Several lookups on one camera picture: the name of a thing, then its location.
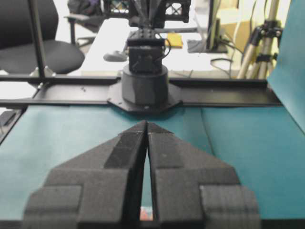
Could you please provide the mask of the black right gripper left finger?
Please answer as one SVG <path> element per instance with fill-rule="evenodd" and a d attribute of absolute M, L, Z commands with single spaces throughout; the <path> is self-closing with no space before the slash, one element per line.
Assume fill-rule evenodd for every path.
<path fill-rule="evenodd" d="M 140 222 L 146 123 L 51 169 L 23 214 L 25 229 L 134 229 Z"/>

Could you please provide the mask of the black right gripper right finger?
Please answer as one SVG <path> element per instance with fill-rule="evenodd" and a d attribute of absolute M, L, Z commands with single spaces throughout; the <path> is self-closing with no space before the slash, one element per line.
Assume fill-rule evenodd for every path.
<path fill-rule="evenodd" d="M 147 128 L 154 218 L 162 229 L 259 229 L 256 196 L 235 168 L 174 133 Z"/>

